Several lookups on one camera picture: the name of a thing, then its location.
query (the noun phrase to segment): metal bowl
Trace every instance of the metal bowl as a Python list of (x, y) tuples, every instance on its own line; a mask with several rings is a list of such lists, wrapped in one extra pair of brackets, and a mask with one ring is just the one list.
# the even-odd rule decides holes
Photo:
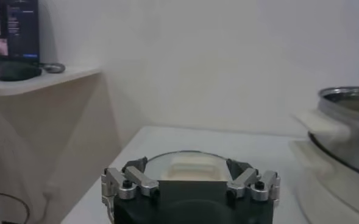
[(319, 92), (318, 110), (347, 126), (349, 138), (334, 141), (312, 133), (311, 138), (323, 151), (359, 172), (359, 87), (327, 88)]

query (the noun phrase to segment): wall shelf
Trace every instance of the wall shelf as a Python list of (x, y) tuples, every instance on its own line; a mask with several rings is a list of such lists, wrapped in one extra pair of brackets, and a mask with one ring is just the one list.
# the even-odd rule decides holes
[(43, 72), (41, 76), (19, 82), (1, 82), (0, 96), (12, 96), (28, 93), (37, 89), (54, 86), (64, 82), (95, 75), (101, 72), (99, 68), (70, 67), (61, 74), (48, 74)]

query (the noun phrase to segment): cable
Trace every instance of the cable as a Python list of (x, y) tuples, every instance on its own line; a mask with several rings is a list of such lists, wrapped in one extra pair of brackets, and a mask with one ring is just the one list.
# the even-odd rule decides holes
[(12, 198), (18, 202), (20, 202), (24, 207), (25, 207), (25, 210), (26, 210), (26, 218), (25, 218), (25, 221), (23, 222), (23, 224), (27, 224), (27, 222), (29, 221), (30, 219), (30, 208), (29, 206), (26, 204), (25, 201), (23, 201), (22, 199), (20, 198), (17, 198), (15, 196), (12, 196), (12, 195), (9, 195), (9, 194), (5, 194), (5, 193), (0, 193), (0, 196), (5, 196), (5, 197), (9, 197), (9, 198)]

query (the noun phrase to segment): white countertop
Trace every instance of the white countertop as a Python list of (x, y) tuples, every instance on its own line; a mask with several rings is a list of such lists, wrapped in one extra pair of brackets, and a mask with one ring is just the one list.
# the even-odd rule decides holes
[[(308, 224), (295, 198), (296, 181), (302, 169), (289, 143), (295, 138), (191, 130), (184, 128), (144, 127), (119, 154), (110, 167), (121, 169), (126, 162), (151, 158), (178, 150), (200, 150), (226, 158), (248, 162), (260, 172), (278, 171), (281, 176), (281, 201), (274, 214), (274, 224)], [(62, 224), (110, 224), (101, 202), (101, 179), (82, 197)]]

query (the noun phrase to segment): metal bracket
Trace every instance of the metal bracket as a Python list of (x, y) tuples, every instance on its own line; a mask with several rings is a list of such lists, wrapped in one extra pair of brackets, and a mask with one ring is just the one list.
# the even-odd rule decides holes
[(255, 201), (274, 201), (274, 207), (279, 203), (281, 178), (277, 172), (266, 171), (260, 180), (251, 185), (251, 196)]
[(130, 200), (136, 197), (136, 184), (125, 179), (116, 168), (105, 169), (101, 175), (102, 202), (106, 205), (107, 214), (114, 224), (113, 198), (118, 195), (120, 199)]
[(257, 182), (257, 176), (257, 170), (253, 168), (247, 168), (240, 176), (238, 176), (238, 178), (227, 182), (227, 190), (233, 192), (236, 198), (244, 197), (246, 193), (246, 187)]
[(158, 194), (159, 182), (156, 180), (149, 179), (136, 167), (126, 167), (125, 177), (128, 178), (130, 181), (133, 181), (140, 187), (142, 195), (147, 197), (154, 197), (156, 194)]

